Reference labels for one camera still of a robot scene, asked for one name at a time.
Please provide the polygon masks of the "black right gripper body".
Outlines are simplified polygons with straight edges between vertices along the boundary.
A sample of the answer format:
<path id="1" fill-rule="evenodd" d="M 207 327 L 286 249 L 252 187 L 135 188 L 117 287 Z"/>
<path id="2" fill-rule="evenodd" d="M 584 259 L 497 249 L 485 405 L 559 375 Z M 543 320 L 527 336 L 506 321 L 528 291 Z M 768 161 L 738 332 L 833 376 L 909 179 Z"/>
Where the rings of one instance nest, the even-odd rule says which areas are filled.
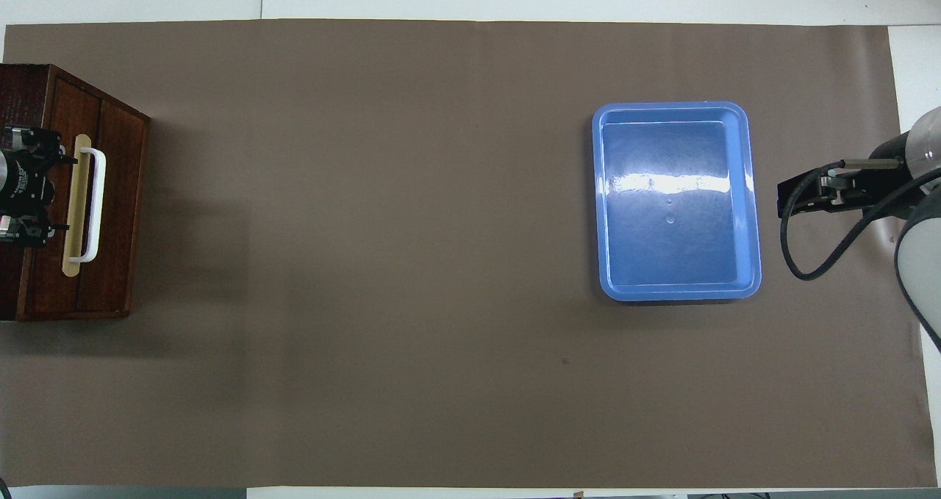
<path id="1" fill-rule="evenodd" d="M 896 161 L 894 168 L 853 168 L 837 171 L 825 186 L 828 209 L 868 209 L 877 205 L 892 191 L 911 180 L 905 161 L 908 134 L 903 133 L 884 142 L 870 155 L 870 160 Z"/>

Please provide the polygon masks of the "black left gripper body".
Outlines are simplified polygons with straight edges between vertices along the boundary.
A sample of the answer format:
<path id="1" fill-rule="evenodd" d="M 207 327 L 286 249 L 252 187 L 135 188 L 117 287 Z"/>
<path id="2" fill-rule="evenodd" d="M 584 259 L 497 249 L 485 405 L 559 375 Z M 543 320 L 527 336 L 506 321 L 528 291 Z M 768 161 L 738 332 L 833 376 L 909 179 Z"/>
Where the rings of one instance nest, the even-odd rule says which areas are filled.
<path id="1" fill-rule="evenodd" d="M 54 148 L 2 150 L 1 214 L 21 220 L 48 220 L 54 185 L 48 171 L 57 164 Z"/>

